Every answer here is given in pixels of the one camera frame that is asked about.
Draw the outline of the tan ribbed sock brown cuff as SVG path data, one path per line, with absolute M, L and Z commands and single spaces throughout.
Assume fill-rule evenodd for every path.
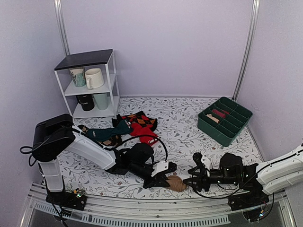
M 168 189 L 172 191 L 183 192 L 187 188 L 187 185 L 184 184 L 182 179 L 177 175 L 168 176 L 166 181 L 169 184 Z

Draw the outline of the green divided storage box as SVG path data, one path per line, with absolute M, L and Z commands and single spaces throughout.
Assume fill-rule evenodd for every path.
M 214 114 L 212 109 L 225 110 L 230 114 L 223 119 Z M 220 122 L 214 122 L 206 116 L 207 114 L 211 114 Z M 228 147 L 248 124 L 252 116 L 252 111 L 223 96 L 198 114 L 197 128 L 222 146 Z

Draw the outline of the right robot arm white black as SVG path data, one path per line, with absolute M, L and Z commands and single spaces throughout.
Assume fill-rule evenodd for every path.
M 263 199 L 285 187 L 303 181 L 303 145 L 273 160 L 246 166 L 240 156 L 225 153 L 218 169 L 212 169 L 210 159 L 196 152 L 196 166 L 189 169 L 190 178 L 183 183 L 195 192 L 209 191 L 211 184 L 234 184 L 239 190 L 249 191 L 245 195 L 248 206 L 255 206 Z

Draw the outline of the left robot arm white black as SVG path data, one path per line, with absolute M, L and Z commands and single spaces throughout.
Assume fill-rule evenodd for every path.
M 101 143 L 132 131 L 127 120 L 120 121 L 114 128 L 86 130 L 83 126 L 76 126 L 69 114 L 62 114 L 37 124 L 33 145 L 22 146 L 19 151 L 29 155 L 30 166 L 35 163 L 40 165 L 46 188 L 60 205 L 67 205 L 71 200 L 70 194 L 65 191 L 57 160 L 63 151 L 79 155 L 113 175 L 130 172 L 143 179 L 145 189 L 172 188 L 173 184 L 166 175 L 174 172 L 177 166 L 166 159 L 156 162 L 151 145 L 136 143 L 131 148 L 119 150 L 122 141 L 111 148 Z

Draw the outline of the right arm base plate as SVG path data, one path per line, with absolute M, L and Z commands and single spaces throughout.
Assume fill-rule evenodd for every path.
M 250 191 L 248 193 L 231 196 L 228 204 L 232 211 L 242 210 L 258 206 L 257 209 L 244 211 L 242 214 L 248 222 L 259 222 L 265 219 L 273 209 L 274 200 L 268 206 L 269 196 L 262 191 Z

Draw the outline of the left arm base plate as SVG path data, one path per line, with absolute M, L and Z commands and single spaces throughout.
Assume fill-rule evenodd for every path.
M 84 195 L 83 190 L 77 188 L 72 192 L 67 192 L 64 186 L 60 192 L 51 192 L 47 181 L 45 182 L 45 186 L 47 191 L 47 202 L 53 205 L 58 205 L 60 208 L 70 208 L 84 211 L 87 196 Z

